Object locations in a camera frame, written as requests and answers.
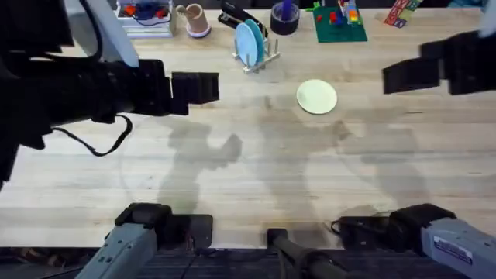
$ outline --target colorful toy block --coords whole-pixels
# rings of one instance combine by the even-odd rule
[[[350,11],[350,20],[352,22],[358,21],[358,15],[357,15],[357,11],[356,10]]]
[[[397,0],[384,23],[403,28],[422,0]]]

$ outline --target toy block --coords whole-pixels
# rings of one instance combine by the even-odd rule
[[[337,19],[338,19],[338,17],[337,17],[337,15],[336,15],[336,13],[335,13],[335,12],[331,12],[331,14],[330,14],[330,16],[329,16],[329,20],[330,20],[332,23],[334,23],[334,22],[336,22],[336,21],[337,21]]]
[[[389,15],[387,16],[387,18],[384,22],[389,24],[389,25],[393,25],[394,21],[401,14],[401,12],[402,12],[402,9],[400,9],[396,6],[393,6],[393,9],[389,12]]]
[[[413,11],[411,11],[409,9],[404,9],[403,12],[401,12],[401,14],[398,16],[398,18],[404,19],[405,21],[408,21],[412,17],[412,13],[413,13]]]
[[[397,6],[400,9],[404,9],[411,0],[397,0],[394,6]]]
[[[406,25],[406,20],[399,18],[396,19],[396,21],[394,21],[393,23],[393,26],[398,28],[403,28],[405,25]]]
[[[411,0],[408,5],[405,7],[405,9],[408,9],[410,11],[415,11],[418,6],[420,5],[420,3],[422,2],[422,0]]]
[[[351,10],[350,11],[350,20],[352,22],[358,21],[358,14],[357,14],[357,11],[356,10]]]

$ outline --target green lego baseplate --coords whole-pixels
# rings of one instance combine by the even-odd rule
[[[313,10],[313,20],[317,29],[317,39],[319,43],[340,43],[340,42],[367,42],[367,34],[363,27],[363,20],[360,11],[358,11],[359,22],[348,25],[343,22],[340,26],[330,24],[329,15],[331,12],[337,12],[339,7],[319,7]]]

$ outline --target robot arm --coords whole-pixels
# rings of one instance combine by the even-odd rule
[[[487,4],[480,30],[420,46],[420,57],[383,69],[384,93],[440,85],[448,81],[451,95],[496,89],[496,0]]]
[[[167,205],[131,204],[77,279],[133,279],[159,249],[208,248],[210,215],[175,215]]]
[[[162,61],[139,60],[107,1],[80,3],[97,38],[89,57],[52,54],[74,46],[63,0],[2,2],[0,188],[10,178],[19,146],[44,149],[43,136],[55,126],[87,119],[111,124],[121,112],[187,115],[189,104],[219,100],[219,74],[165,77]]]
[[[413,205],[389,217],[341,217],[335,224],[346,250],[413,250],[470,278],[496,278],[496,238],[435,205]]]

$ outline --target wooden block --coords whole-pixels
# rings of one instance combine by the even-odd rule
[[[400,9],[404,9],[411,1],[414,0],[397,0],[393,7],[398,7]]]
[[[403,12],[401,12],[401,14],[398,16],[398,18],[408,21],[412,17],[412,13],[413,13],[412,10],[404,9]]]
[[[405,9],[410,10],[410,11],[415,11],[418,6],[420,5],[422,1],[417,1],[417,0],[411,0],[408,5],[405,7]]]
[[[393,25],[393,23],[396,21],[396,18],[401,14],[402,11],[403,11],[402,9],[393,6],[384,23]]]
[[[399,18],[396,19],[396,21],[394,21],[393,23],[393,26],[398,28],[403,28],[405,25],[406,25],[406,20]]]

